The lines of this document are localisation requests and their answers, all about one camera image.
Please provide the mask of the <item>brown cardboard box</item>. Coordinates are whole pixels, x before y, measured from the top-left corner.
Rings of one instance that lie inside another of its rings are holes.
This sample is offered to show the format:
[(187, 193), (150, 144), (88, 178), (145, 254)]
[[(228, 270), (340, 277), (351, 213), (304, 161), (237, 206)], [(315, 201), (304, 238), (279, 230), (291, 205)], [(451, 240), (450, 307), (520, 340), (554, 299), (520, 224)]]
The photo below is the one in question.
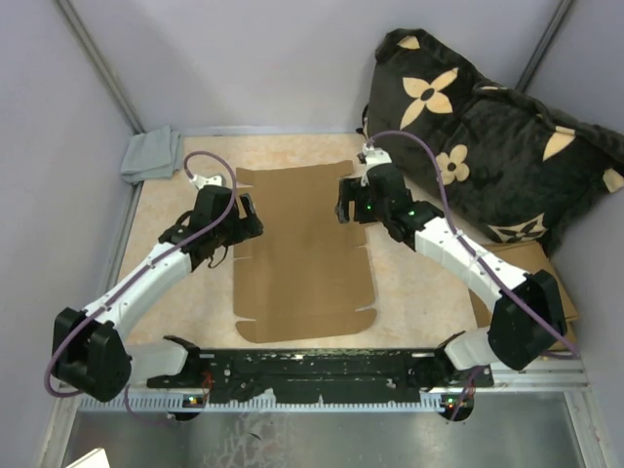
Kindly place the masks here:
[(252, 343), (349, 335), (376, 319), (367, 236), (334, 208), (351, 161), (278, 169), (239, 168), (263, 225), (234, 249), (237, 332)]

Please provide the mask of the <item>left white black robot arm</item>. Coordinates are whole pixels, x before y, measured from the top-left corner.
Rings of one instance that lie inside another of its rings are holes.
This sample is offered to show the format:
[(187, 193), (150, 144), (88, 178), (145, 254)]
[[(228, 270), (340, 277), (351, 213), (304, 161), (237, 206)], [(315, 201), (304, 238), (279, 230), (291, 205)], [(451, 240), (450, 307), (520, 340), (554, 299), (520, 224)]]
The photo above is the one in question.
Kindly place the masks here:
[(49, 373), (100, 402), (154, 377), (189, 387), (202, 375), (196, 346), (177, 337), (126, 345), (138, 321), (174, 285), (228, 249), (263, 232), (248, 193), (220, 185), (201, 188), (192, 210), (158, 238), (147, 257), (119, 284), (76, 311), (66, 308), (54, 323)]

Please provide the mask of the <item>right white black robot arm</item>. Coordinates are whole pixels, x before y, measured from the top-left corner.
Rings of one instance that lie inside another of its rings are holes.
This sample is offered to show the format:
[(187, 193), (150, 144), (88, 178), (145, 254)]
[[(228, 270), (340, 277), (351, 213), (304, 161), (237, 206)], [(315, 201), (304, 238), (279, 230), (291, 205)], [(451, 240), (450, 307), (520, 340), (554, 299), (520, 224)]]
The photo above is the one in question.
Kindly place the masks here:
[(521, 371), (566, 334), (558, 283), (549, 272), (528, 273), (470, 240), (443, 211), (414, 200), (394, 164), (374, 164), (361, 177), (342, 179), (335, 211), (341, 223), (381, 223), (393, 240), (460, 278), (490, 312), (488, 326), (443, 345), (434, 372), (446, 386), (496, 362)]

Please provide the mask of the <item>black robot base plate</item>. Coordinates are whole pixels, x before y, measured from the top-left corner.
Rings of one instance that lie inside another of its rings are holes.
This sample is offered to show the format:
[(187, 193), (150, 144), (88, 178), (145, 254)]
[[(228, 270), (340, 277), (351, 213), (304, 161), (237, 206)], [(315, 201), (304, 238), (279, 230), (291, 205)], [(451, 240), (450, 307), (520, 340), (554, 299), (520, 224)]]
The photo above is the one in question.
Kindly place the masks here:
[(439, 348), (201, 349), (148, 379), (181, 421), (202, 412), (434, 412), (463, 421), (490, 368), (455, 370)]

